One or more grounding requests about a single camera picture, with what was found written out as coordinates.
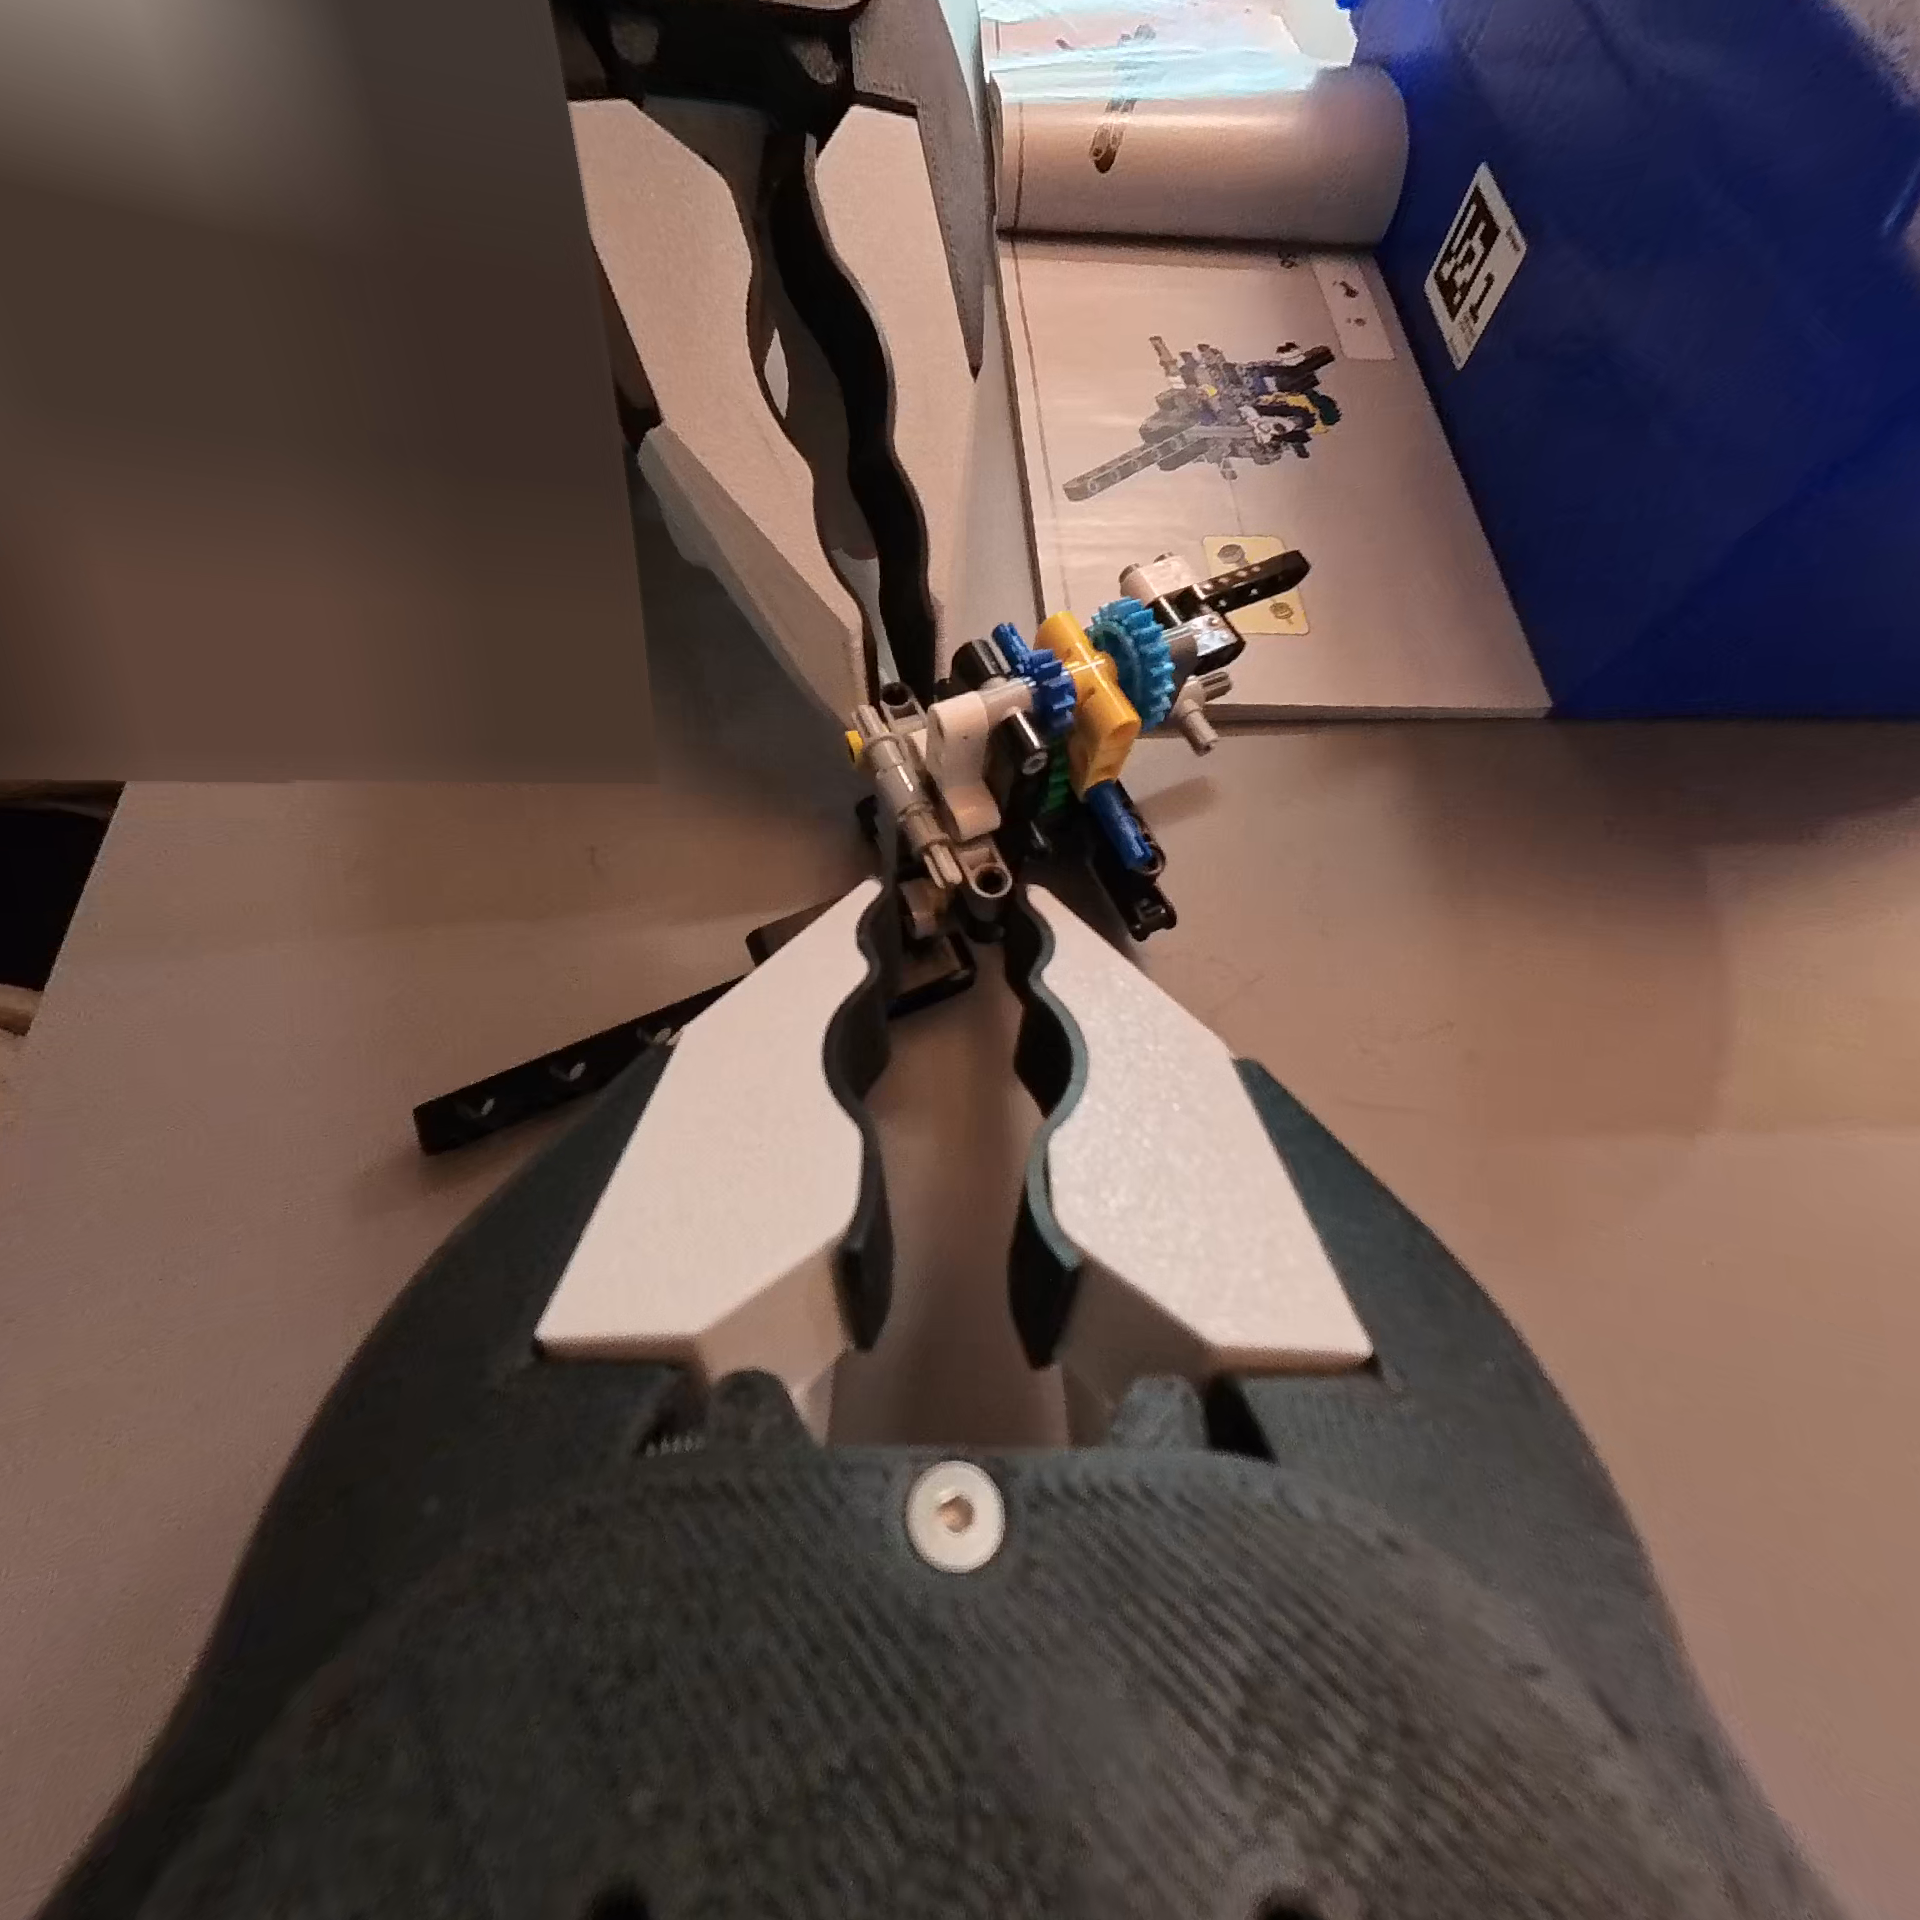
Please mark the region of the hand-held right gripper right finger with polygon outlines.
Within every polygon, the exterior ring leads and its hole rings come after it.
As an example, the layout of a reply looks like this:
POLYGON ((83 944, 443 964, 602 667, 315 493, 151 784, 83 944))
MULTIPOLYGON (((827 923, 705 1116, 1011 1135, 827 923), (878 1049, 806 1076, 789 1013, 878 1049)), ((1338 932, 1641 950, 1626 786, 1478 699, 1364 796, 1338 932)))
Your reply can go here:
POLYGON ((1071 1444, 1101 1444, 1151 1378, 1364 1372, 1371 1332, 1227 1043, 1046 884, 1021 888, 1003 961, 1037 1109, 1010 1309, 1071 1444))

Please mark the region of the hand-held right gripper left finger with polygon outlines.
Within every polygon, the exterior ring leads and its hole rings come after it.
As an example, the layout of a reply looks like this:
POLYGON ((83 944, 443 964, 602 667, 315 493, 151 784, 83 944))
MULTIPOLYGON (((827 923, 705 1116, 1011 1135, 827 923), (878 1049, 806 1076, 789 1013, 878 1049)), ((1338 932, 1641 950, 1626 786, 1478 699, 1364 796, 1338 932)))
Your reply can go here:
POLYGON ((683 1030, 537 1317, 542 1357, 763 1372, 827 1440, 843 1357, 892 1307, 868 1095, 899 958, 895 891, 866 879, 683 1030))

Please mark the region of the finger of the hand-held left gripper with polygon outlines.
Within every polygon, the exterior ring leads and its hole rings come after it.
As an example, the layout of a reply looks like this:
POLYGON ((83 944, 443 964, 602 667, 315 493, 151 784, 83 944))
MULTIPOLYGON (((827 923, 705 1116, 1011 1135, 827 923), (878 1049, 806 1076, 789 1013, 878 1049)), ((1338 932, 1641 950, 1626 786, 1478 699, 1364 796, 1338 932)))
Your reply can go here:
POLYGON ((660 410, 635 448, 672 545, 788 668, 863 668, 871 558, 846 405, 769 260, 763 122, 746 108, 578 105, 586 233, 660 410))
POLYGON ((875 545, 875 613, 892 678, 943 678, 966 637, 963 515, 977 468, 987 343, 963 299, 988 295, 981 251, 954 274, 943 201, 913 114, 850 105, 794 165, 794 298, 843 400, 836 461, 875 545))

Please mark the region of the multicoloured lego model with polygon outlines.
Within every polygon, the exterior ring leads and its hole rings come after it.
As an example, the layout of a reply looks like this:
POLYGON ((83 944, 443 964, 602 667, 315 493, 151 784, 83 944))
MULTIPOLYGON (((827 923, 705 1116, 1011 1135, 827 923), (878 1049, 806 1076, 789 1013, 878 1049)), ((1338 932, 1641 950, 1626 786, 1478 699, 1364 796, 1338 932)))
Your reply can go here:
POLYGON ((1174 556, 1130 564, 1089 621, 1064 612, 1033 641, 1005 621, 954 649, 929 703, 888 683, 855 713, 855 816, 899 879, 892 1018, 974 989, 974 950, 1005 932, 1027 863, 1080 863, 1132 940, 1174 926, 1162 845, 1121 774, 1151 730, 1215 749, 1211 705, 1247 645, 1234 613, 1309 572, 1294 548, 1227 556, 1209 579, 1174 556))

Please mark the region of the lego instruction booklet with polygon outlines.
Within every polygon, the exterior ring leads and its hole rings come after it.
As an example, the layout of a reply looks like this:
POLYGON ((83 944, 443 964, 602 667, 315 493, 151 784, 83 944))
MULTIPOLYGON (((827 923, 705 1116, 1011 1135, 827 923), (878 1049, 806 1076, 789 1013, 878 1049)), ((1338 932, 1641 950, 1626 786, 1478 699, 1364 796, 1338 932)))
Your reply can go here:
POLYGON ((1546 689, 1375 251, 1408 114, 1371 63, 981 63, 1040 612, 1279 548, 1247 716, 1538 717, 1546 689))

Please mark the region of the clear plastic bag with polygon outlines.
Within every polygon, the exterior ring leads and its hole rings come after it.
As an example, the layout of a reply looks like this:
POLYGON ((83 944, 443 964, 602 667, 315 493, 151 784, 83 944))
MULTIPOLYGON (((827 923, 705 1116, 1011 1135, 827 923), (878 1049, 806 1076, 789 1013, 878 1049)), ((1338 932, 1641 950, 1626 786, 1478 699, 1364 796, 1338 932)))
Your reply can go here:
POLYGON ((1162 56, 1256 56, 1350 66, 1346 3, 977 3, 987 63, 1114 63, 1132 47, 1162 56))

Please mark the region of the blue plastic bin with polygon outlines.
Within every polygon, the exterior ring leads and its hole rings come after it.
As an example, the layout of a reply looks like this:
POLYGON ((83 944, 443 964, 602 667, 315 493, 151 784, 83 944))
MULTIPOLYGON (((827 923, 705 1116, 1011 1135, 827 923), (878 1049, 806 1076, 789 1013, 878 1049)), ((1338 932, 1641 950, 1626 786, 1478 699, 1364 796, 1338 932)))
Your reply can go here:
POLYGON ((1916 717, 1916 3, 1350 3, 1564 717, 1916 717))

